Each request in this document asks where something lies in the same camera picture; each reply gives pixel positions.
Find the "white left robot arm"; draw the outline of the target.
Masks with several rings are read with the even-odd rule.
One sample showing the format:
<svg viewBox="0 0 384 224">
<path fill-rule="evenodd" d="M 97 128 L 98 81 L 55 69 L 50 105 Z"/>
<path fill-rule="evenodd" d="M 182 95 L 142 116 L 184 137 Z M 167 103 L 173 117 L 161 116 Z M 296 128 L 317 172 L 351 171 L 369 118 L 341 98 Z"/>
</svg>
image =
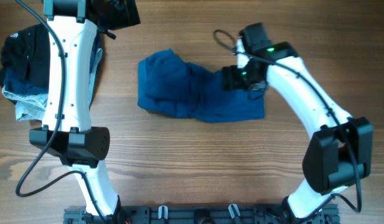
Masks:
<svg viewBox="0 0 384 224">
<path fill-rule="evenodd" d="M 105 157 L 107 128 L 90 117 L 90 57 L 96 37 L 140 22 L 136 3 L 123 1 L 45 1 L 42 23 L 49 32 L 49 95 L 42 126 L 31 129 L 30 143 L 58 157 L 74 175 L 86 206 L 65 211 L 65 223 L 129 223 L 113 189 Z"/>
</svg>

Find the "blue polo shirt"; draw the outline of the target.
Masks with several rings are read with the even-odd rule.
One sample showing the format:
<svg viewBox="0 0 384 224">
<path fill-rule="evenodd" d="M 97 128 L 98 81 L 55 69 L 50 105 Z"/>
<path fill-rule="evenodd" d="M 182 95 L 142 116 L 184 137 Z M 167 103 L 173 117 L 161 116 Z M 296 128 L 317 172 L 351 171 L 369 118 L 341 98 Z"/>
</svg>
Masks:
<svg viewBox="0 0 384 224">
<path fill-rule="evenodd" d="M 226 123 L 265 117 L 262 92 L 222 90 L 222 72 L 183 61 L 172 49 L 138 63 L 138 106 L 173 118 Z"/>
</svg>

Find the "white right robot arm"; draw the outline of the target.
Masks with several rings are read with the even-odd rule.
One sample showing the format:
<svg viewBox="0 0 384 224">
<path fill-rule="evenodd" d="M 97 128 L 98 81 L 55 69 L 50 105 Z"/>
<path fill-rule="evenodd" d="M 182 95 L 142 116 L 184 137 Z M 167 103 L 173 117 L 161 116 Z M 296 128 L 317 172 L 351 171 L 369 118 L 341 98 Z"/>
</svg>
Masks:
<svg viewBox="0 0 384 224">
<path fill-rule="evenodd" d="M 223 68 L 227 90 L 274 88 L 307 131 L 304 179 L 274 215 L 282 223 L 303 223 L 338 197 L 355 213 L 362 210 L 361 180 L 370 175 L 373 126 L 354 118 L 318 84 L 287 42 L 252 52 L 242 40 L 229 48 L 237 64 Z"/>
</svg>

